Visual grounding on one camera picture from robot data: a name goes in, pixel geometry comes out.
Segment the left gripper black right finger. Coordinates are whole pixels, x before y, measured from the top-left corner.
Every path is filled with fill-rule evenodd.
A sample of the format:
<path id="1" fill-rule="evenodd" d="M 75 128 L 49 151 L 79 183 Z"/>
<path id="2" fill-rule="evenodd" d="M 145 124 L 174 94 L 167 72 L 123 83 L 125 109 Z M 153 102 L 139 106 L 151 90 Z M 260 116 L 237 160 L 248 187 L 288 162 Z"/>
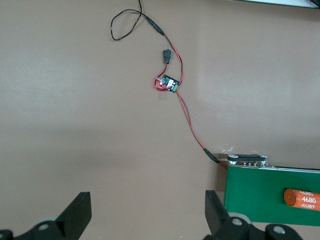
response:
<path id="1" fill-rule="evenodd" d="M 250 219 L 228 212 L 216 191 L 205 191 L 205 218 L 211 232 L 206 240 L 301 240 L 302 237 L 284 224 L 268 224 L 265 230 L 255 227 Z"/>

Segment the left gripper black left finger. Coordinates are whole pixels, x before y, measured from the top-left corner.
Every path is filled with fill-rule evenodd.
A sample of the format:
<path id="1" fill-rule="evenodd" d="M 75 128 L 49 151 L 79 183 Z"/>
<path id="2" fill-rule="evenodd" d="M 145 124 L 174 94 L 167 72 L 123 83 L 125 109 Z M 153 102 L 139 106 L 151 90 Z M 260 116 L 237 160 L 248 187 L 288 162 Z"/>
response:
<path id="1" fill-rule="evenodd" d="M 80 192 L 56 219 L 42 221 L 19 236 L 14 236 L 9 229 L 2 229 L 0 238 L 2 240 L 78 240 L 91 218 L 91 194 Z"/>

